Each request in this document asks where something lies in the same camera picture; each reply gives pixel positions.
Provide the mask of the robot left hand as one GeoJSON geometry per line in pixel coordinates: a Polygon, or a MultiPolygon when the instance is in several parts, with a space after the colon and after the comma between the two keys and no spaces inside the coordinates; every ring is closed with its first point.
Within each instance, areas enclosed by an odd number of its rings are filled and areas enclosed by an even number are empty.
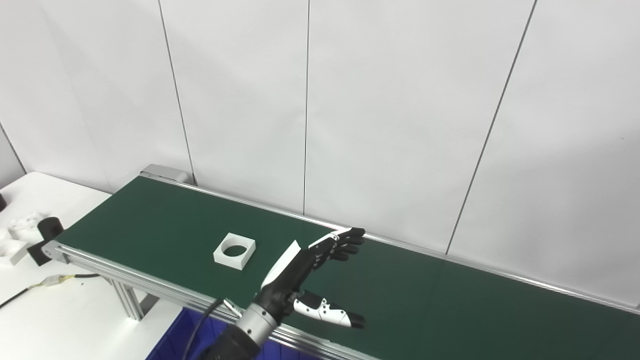
{"type": "Polygon", "coordinates": [[[262,308],[278,326],[297,312],[317,321],[362,330],[366,325],[364,316],[346,310],[324,296],[302,291],[301,286],[327,261],[345,262],[356,255],[365,234],[364,228],[349,227],[331,231],[307,247],[293,241],[265,276],[252,303],[262,308]]]}

